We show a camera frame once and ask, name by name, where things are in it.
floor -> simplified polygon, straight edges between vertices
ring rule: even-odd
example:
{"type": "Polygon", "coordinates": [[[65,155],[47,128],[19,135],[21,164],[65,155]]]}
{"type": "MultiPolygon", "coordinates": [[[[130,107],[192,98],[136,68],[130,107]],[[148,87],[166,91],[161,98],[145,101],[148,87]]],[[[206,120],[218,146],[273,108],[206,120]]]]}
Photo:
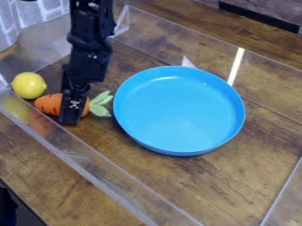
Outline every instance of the floor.
{"type": "Polygon", "coordinates": [[[27,204],[21,200],[17,194],[13,192],[10,187],[0,179],[0,187],[6,188],[10,191],[11,197],[18,205],[17,209],[17,226],[45,226],[46,223],[43,220],[37,216],[35,212],[27,206],[27,204]]]}

black robotic arm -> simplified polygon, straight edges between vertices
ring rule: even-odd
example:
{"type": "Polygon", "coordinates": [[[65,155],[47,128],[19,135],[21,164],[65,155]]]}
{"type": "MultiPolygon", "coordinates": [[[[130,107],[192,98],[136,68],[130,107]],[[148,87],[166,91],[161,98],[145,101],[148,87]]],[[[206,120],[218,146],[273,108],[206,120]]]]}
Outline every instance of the black robotic arm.
{"type": "Polygon", "coordinates": [[[70,61],[63,65],[62,111],[59,121],[78,124],[86,106],[90,84],[104,82],[113,55],[106,38],[114,35],[113,0],[70,0],[73,44],[70,61]]]}

table surface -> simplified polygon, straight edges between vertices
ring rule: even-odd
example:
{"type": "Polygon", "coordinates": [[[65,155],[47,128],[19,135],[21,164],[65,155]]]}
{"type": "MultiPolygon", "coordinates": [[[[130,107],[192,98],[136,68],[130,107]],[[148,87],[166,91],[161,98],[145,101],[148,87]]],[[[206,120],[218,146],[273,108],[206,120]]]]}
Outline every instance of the table surface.
{"type": "MultiPolygon", "coordinates": [[[[279,62],[302,68],[301,36],[188,0],[128,2],[279,62]]],[[[108,79],[93,85],[91,96],[105,90],[116,93],[134,73],[164,65],[120,41],[113,40],[113,44],[116,55],[108,79]]],[[[63,58],[39,71],[50,92],[59,88],[58,77],[66,61],[63,58]]],[[[256,83],[255,92],[259,87],[268,86],[273,93],[255,95],[255,101],[245,99],[248,121],[244,130],[210,154],[176,158],[148,151],[126,136],[114,117],[90,116],[78,126],[66,128],[205,225],[259,225],[302,150],[301,74],[289,75],[291,78],[269,76],[271,80],[267,76],[242,79],[242,84],[256,83]],[[280,95],[280,91],[285,104],[272,102],[271,95],[280,95]]],[[[246,86],[238,88],[245,94],[253,94],[246,86]]],[[[50,225],[144,225],[3,115],[0,120],[0,142],[6,150],[0,153],[0,177],[50,225]]]]}

yellow lemon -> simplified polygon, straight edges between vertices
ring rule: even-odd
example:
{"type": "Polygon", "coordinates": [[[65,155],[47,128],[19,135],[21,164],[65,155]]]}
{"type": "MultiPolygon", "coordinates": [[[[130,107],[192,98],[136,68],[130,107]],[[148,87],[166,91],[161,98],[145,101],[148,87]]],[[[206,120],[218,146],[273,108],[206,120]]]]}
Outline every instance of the yellow lemon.
{"type": "Polygon", "coordinates": [[[25,124],[29,124],[30,106],[17,96],[7,96],[3,99],[3,106],[7,112],[17,117],[25,124]]]}
{"type": "Polygon", "coordinates": [[[15,76],[11,83],[15,93],[25,99],[38,98],[47,90],[43,77],[33,72],[23,72],[15,76]]]}

blue bowl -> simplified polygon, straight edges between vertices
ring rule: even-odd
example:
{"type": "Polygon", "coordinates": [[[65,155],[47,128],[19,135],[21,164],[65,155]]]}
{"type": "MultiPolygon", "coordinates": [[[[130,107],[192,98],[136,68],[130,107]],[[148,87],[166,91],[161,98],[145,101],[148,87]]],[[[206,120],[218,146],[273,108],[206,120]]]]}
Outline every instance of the blue bowl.
{"type": "Polygon", "coordinates": [[[214,74],[184,66],[152,68],[118,88],[117,121],[148,149],[174,156],[214,151],[238,134],[246,109],[214,74]]]}

